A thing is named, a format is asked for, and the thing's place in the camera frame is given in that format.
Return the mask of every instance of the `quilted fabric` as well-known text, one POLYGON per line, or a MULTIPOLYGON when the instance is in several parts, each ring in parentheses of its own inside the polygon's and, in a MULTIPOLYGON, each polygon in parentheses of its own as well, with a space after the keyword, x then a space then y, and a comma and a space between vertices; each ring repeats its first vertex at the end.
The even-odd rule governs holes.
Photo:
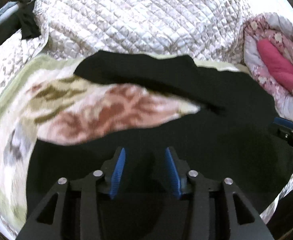
POLYGON ((55 58, 103 49, 238 63, 249 15, 243 0, 37 0, 35 8, 50 15, 55 58))
POLYGON ((0 46, 0 94, 18 71, 44 48, 48 41, 48 15, 42 9, 34 11, 41 36, 22 40, 21 30, 0 46))
POLYGON ((293 91, 278 84, 262 62, 256 39, 268 38, 293 64, 293 24, 276 13, 261 14, 245 24, 244 61, 253 78, 274 97, 275 109, 281 117, 293 120, 293 91))

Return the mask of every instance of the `white quilted blanket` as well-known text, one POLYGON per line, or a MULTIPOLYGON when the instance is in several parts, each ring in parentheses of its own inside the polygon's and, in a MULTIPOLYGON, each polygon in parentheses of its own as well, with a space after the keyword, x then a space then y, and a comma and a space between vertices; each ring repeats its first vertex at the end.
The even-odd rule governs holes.
POLYGON ((50 16, 48 49, 55 58, 103 49, 243 59, 244 0, 37 0, 35 8, 50 16))

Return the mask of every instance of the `blue gripper pad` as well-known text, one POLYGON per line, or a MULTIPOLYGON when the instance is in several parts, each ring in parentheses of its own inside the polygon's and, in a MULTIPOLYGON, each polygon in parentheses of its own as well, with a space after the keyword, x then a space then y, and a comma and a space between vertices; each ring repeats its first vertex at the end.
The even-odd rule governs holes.
POLYGON ((293 130, 293 122, 290 121, 290 120, 280 118, 280 117, 275 117, 273 122, 275 124, 282 125, 282 126, 285 126, 285 127, 289 128, 289 129, 293 130))
POLYGON ((120 181, 122 177, 122 172, 124 169, 124 164, 125 164, 125 149, 122 148, 118 161, 115 165, 114 172, 111 176, 111 187, 110 187, 110 198, 114 199, 114 197, 117 195, 119 186, 120 186, 120 181))
POLYGON ((182 196, 181 179, 169 148, 165 149, 165 165, 168 171, 172 193, 176 198, 179 199, 182 196))

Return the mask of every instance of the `metal screw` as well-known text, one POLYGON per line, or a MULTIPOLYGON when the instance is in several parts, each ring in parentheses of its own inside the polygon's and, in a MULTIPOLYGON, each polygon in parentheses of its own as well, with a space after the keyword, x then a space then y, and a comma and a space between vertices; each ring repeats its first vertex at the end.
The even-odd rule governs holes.
POLYGON ((59 180, 57 182, 58 182, 58 184, 63 185, 67 182, 67 179, 66 178, 59 178, 59 180))
POLYGON ((100 176, 103 175, 103 171, 96 170, 96 171, 93 172, 93 175, 94 175, 95 177, 100 177, 100 176))
POLYGON ((191 177, 196 177, 196 176, 198 176, 198 172, 197 171, 194 171, 194 170, 191 170, 191 171, 189 171, 189 175, 191 176, 191 177))
POLYGON ((232 185, 232 184, 233 184, 233 179, 231 179, 231 178, 225 178, 225 179, 224 179, 224 182, 225 182, 225 184, 227 184, 227 185, 232 185))

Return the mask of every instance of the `pink cloth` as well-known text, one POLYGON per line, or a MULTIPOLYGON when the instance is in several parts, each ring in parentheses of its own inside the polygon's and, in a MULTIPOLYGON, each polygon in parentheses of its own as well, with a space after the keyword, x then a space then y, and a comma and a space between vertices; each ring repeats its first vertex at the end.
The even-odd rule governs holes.
POLYGON ((292 63, 280 54, 279 50, 269 41, 269 39, 259 40, 257 42, 257 50, 261 56, 262 61, 267 66, 269 73, 279 84, 292 93, 292 63))

